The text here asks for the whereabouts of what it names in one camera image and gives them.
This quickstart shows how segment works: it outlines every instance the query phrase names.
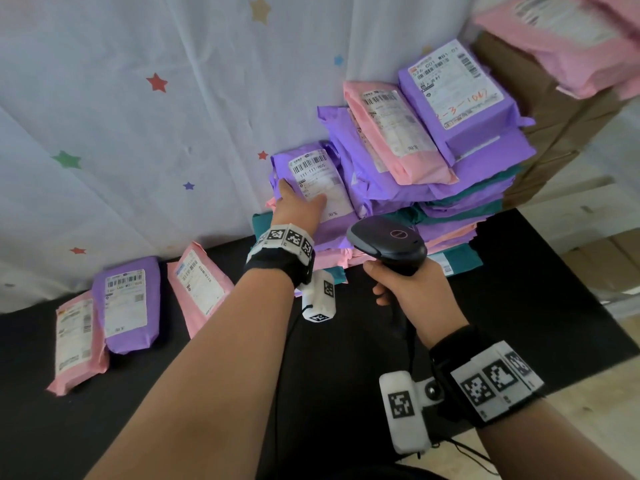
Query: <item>scanner logo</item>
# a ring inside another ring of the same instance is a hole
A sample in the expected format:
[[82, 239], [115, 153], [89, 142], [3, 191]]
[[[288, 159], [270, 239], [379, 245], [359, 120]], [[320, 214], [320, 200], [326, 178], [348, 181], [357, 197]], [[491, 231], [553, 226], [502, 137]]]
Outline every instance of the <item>scanner logo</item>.
[[405, 239], [409, 237], [409, 234], [405, 233], [403, 230], [393, 230], [391, 231], [391, 237], [395, 237], [396, 239]]

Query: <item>wristband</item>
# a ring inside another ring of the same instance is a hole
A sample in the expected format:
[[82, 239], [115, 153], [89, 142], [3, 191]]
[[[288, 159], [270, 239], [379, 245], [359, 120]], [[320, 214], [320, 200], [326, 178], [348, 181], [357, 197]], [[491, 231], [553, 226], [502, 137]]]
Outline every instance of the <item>wristband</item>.
[[429, 355], [433, 375], [459, 412], [476, 428], [513, 414], [540, 397], [540, 377], [502, 341], [468, 325], [443, 339]]
[[316, 256], [313, 245], [309, 234], [296, 225], [272, 226], [249, 252], [244, 271], [280, 269], [291, 278], [295, 288], [301, 283], [309, 284]]

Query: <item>person's right forearm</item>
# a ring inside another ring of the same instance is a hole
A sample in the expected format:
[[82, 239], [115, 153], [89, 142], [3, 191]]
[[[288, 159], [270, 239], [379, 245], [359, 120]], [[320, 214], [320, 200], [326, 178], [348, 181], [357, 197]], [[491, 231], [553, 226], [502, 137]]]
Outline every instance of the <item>person's right forearm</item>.
[[543, 399], [477, 431], [504, 479], [633, 479]]

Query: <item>black tabletop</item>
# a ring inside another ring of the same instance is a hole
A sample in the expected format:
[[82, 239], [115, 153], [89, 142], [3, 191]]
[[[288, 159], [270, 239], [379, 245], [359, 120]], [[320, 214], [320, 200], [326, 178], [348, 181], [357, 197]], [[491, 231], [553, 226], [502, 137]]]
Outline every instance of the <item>black tabletop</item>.
[[[240, 278], [255, 240], [208, 250], [232, 281]], [[504, 339], [546, 382], [569, 386], [639, 353], [635, 343], [524, 218], [511, 210], [478, 227], [472, 242], [484, 265], [450, 278], [469, 321]], [[55, 397], [53, 379], [57, 299], [0, 317], [0, 477], [82, 478], [133, 414], [189, 336], [161, 266], [161, 330], [154, 345], [111, 355], [107, 373]], [[327, 322], [300, 320], [285, 352], [278, 401], [280, 477], [313, 478], [358, 463], [394, 461], [378, 378], [403, 370], [404, 342], [390, 332], [362, 266], [336, 286], [337, 314]], [[292, 317], [300, 312], [294, 302]], [[418, 347], [414, 379], [430, 376]], [[429, 434], [468, 429], [426, 414]], [[273, 407], [258, 478], [273, 475]]]

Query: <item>person's right hand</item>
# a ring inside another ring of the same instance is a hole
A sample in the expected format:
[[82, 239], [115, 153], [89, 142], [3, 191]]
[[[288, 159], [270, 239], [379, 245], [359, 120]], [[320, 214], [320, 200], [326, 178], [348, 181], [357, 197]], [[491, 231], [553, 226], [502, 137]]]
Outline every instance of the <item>person's right hand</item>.
[[468, 324], [453, 296], [449, 282], [436, 261], [425, 259], [413, 276], [391, 271], [380, 261], [364, 263], [365, 272], [378, 284], [373, 293], [379, 305], [389, 305], [385, 294], [391, 291], [404, 314], [415, 326], [422, 343], [431, 348], [450, 333]]

